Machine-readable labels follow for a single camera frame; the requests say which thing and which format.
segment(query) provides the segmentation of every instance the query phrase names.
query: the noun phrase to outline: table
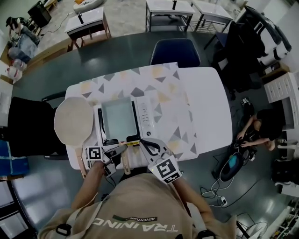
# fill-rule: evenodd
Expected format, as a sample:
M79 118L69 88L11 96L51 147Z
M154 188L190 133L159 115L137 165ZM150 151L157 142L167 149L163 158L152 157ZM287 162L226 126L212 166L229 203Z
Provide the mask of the table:
M233 18L223 9L222 6L209 3L209 2L204 2L200 0L192 0L191 1L191 6L195 6L199 12L201 13L201 16L199 18L199 21L194 29L194 31L197 31L201 21L202 26L206 23L217 23L220 25L224 25L225 27L223 28L222 32L225 30L225 28L229 25L229 23L233 20ZM209 44L214 40L216 37L216 34L213 35L213 37L209 40L209 42L205 45L204 49L208 47Z
M146 0L145 31L182 30L181 26L187 31L194 9L186 1L177 1L174 10L172 6L172 0Z
M178 68L176 63L145 66L97 77L70 86L67 97L85 97L90 104L124 96L150 97L155 127L179 161L227 146L232 122L222 82L213 68ZM95 128L84 147L97 145ZM70 164L79 169L75 151L66 146ZM82 155L86 168L87 161ZM131 168L148 165L139 147L128 148Z
M47 10L49 10L50 8L51 8L51 6L54 6L54 7L56 7L56 4L57 3L57 0L48 0L45 4L44 4L44 6L45 6L45 8L47 9Z
M92 40L92 33L105 31L107 39L111 37L110 29L106 20L103 7L99 7L81 14L83 24L81 24L78 16L70 18L66 24L65 32L72 39L73 44L79 48L77 39L81 38L84 44L83 36L89 35Z

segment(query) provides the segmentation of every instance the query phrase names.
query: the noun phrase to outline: person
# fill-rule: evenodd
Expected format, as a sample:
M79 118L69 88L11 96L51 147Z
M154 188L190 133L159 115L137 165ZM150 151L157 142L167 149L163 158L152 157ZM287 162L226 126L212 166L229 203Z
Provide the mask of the person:
M253 125L254 129L258 131L259 139L248 142L244 141L242 147L264 144L269 151L275 148L275 139L282 133L282 120L279 114L274 109L266 109L259 111L248 120L244 129L237 135L237 139L244 138L247 129Z
M11 31L13 30L18 35L27 35L36 46L38 46L39 42L41 41L38 36L32 33L26 26L21 24L21 20L19 18L8 17L6 20L6 27L7 26L9 26L9 38L11 38Z
M205 230L213 234L208 238L236 238L236 216L226 223L217 221L183 177L165 185L152 173L132 176L121 181L103 202L93 204L103 167L101 161L93 164L71 208L59 210L41 229L39 239L64 238L59 233L71 233L70 238L76 239L188 239L204 238L198 235Z

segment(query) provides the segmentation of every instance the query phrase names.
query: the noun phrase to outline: stool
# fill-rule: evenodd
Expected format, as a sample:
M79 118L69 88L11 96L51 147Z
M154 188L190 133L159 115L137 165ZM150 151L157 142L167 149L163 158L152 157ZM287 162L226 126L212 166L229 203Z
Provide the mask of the stool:
M165 39L155 45L150 65L177 62L179 68L198 67L200 57L189 39Z

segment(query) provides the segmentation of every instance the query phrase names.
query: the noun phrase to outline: buckle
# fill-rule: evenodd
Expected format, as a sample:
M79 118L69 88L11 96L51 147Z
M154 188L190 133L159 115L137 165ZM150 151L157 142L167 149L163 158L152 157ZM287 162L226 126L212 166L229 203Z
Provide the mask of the buckle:
M66 223L60 224L58 227L56 227L56 232L67 237L71 234L71 225Z

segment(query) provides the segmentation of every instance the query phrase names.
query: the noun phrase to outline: beige t-shirt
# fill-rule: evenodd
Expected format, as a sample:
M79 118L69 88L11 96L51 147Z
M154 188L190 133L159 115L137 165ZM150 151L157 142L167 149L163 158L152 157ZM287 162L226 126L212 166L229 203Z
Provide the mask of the beige t-shirt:
M77 217L73 234L83 231L98 203L86 207ZM73 210L60 210L39 232L48 239L52 230L66 223ZM235 238L235 218L223 224L211 220L207 229L218 239ZM120 182L109 195L85 239L197 238L197 229L172 184L165 185L153 174L141 174Z

